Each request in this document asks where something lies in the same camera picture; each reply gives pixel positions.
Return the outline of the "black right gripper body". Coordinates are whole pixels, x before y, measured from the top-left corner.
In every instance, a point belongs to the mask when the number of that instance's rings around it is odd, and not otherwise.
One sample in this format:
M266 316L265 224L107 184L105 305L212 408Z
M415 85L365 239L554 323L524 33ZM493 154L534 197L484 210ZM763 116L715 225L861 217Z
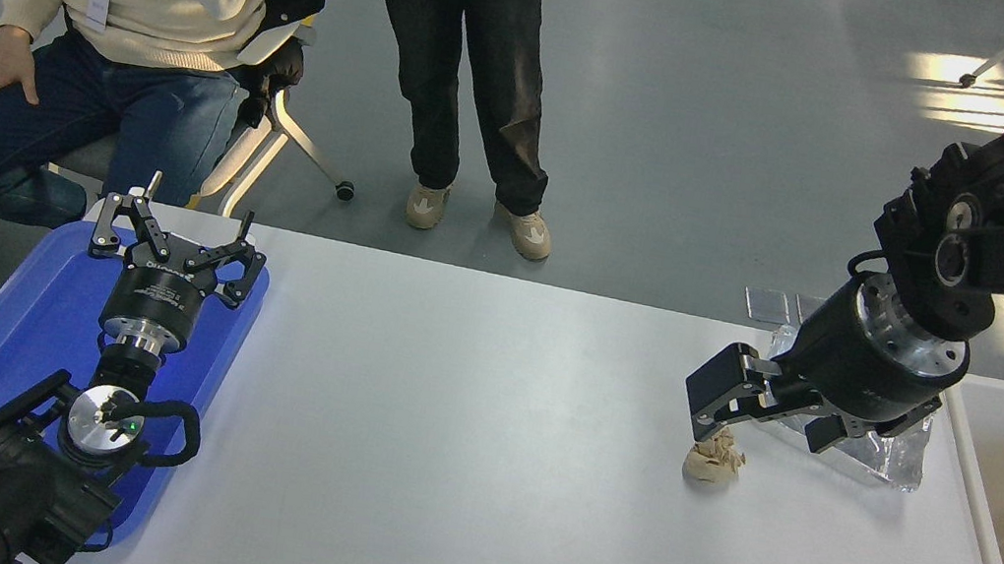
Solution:
M777 362L827 403L882 424L945 389L950 352L908 314L896 287L851 280L802 322Z

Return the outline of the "person's right hand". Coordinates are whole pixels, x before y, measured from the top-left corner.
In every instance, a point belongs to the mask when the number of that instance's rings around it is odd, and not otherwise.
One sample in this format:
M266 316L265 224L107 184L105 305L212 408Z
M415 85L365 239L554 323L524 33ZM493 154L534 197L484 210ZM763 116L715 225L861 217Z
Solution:
M0 91L17 84L24 101L39 104L32 34L21 27L0 26Z

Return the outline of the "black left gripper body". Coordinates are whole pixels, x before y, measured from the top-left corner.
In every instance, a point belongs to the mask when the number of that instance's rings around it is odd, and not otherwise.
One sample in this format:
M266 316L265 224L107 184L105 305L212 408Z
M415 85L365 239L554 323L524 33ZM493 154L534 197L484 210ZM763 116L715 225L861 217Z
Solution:
M128 264L104 302L101 329L120 338L126 328L139 328L165 345L186 347L213 290L211 282L196 283L193 274L183 276L163 264Z

